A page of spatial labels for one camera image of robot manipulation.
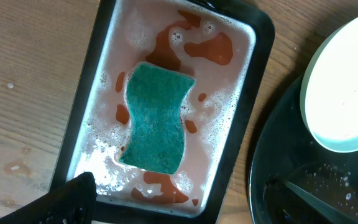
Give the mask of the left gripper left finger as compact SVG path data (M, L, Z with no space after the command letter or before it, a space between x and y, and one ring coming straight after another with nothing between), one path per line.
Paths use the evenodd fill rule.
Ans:
M0 218L0 224L91 224L96 184L84 172L30 204Z

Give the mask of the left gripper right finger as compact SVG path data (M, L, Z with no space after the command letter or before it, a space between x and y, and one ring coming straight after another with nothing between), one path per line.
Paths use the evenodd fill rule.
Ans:
M343 214L339 210L336 210L332 206L316 198L292 182L286 180L283 182L283 184L297 197L301 198L304 203L311 207L312 211L316 212L320 217L327 220L328 222L358 224L358 221L354 218L351 218L349 215Z

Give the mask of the green yellow sponge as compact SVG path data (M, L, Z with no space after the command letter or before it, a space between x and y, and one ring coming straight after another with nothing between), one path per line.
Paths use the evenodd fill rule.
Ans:
M149 63L136 66L126 88L132 123L120 162L161 174L174 174L185 150L181 104L195 79Z

